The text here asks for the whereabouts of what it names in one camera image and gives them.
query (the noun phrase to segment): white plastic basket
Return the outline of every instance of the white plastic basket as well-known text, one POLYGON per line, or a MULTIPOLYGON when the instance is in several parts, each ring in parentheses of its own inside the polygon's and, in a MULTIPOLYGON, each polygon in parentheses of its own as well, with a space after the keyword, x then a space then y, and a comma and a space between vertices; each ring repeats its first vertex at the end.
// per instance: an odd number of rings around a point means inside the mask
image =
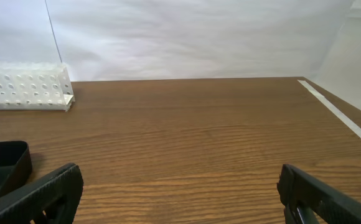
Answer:
POLYGON ((74 102, 66 66, 0 62, 0 110, 65 110, 74 102))

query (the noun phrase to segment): wood grain surface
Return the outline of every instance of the wood grain surface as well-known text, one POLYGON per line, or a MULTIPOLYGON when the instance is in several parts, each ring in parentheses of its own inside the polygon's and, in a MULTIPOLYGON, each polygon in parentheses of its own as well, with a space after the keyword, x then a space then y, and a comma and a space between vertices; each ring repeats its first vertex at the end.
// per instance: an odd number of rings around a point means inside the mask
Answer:
MULTIPOLYGON (((361 127, 361 111, 314 87, 361 127)), ((75 223, 284 223, 284 163, 361 202, 361 139, 297 78, 73 88, 67 113, 0 111, 0 141, 29 143, 30 181, 80 166, 75 223)))

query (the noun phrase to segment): black container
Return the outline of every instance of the black container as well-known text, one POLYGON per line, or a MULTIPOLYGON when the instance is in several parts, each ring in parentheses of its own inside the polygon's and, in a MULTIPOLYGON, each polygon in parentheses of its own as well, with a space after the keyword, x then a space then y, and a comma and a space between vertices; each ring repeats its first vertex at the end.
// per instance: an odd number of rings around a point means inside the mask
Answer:
POLYGON ((30 151, 26 142, 0 142, 0 197, 23 186, 31 172, 30 151))

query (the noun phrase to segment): white wall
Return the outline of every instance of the white wall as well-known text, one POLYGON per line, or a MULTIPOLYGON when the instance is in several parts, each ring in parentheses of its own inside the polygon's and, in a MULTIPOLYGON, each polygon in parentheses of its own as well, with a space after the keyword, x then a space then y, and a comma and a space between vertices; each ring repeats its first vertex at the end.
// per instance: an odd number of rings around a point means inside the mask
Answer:
POLYGON ((60 61, 44 0, 0 0, 0 61, 60 61))
POLYGON ((352 0, 48 0, 72 80, 310 76, 352 0))
POLYGON ((361 110, 361 0, 354 2, 321 72, 312 81, 361 110))

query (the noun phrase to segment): white line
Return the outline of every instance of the white line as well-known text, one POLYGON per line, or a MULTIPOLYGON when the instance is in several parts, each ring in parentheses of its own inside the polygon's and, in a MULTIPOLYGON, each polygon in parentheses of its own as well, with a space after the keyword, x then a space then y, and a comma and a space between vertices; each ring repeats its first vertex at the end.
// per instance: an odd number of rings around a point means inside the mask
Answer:
POLYGON ((316 91, 306 81, 298 80, 300 84, 305 86, 320 102, 324 104, 331 112, 333 112, 344 124, 346 124, 357 136, 361 138, 361 128, 351 121, 341 110, 338 110, 330 101, 328 101, 322 94, 316 91))

